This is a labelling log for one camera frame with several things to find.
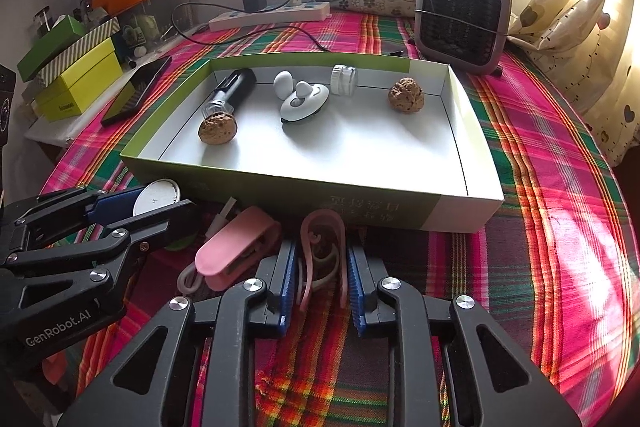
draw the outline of heart pattern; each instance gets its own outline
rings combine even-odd
[[[631,110],[629,105],[625,105],[625,122],[631,123],[636,119],[635,111]]]

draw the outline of walnut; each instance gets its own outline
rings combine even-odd
[[[216,112],[202,121],[198,137],[207,145],[221,145],[233,140],[237,131],[234,117],[226,112]]]
[[[424,91],[412,78],[396,82],[388,93],[391,107],[405,114],[418,112],[424,107]]]

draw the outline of tablecloth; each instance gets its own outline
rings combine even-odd
[[[302,23],[332,51],[380,54],[408,44],[412,22],[336,12]],[[207,42],[238,30],[206,32]],[[107,129],[100,115],[54,170],[44,192],[87,185],[114,191],[136,184],[119,153],[155,110],[196,68],[215,57],[315,46],[287,29],[207,48],[185,42],[137,117]],[[638,361],[638,249],[612,171],[579,117],[545,77],[505,52],[502,77],[460,74],[491,149],[505,201],[478,233],[366,230],[365,248],[386,260],[390,275],[426,295],[474,296],[530,354],[590,427],[607,410]],[[419,176],[421,166],[407,166]],[[75,241],[97,237],[89,228]],[[175,278],[193,259],[157,251],[132,283],[126,317],[82,344],[77,392],[108,363],[160,306],[176,295]],[[257,355],[257,423],[382,425],[386,412],[385,341],[363,341],[332,288],[294,315],[286,337],[261,342]],[[202,399],[203,367],[196,414]],[[441,384],[444,418],[448,412]]]

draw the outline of white power strip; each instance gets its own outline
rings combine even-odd
[[[329,6],[327,2],[306,2],[299,6],[283,6],[271,12],[226,12],[210,20],[209,29],[215,32],[262,24],[323,21],[331,16]]]

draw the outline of smartphone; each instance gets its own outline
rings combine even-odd
[[[171,57],[158,58],[138,70],[122,88],[116,98],[113,99],[107,112],[102,117],[102,126],[107,126],[120,120],[125,120],[135,115],[146,97],[156,85],[158,78],[171,64]]]

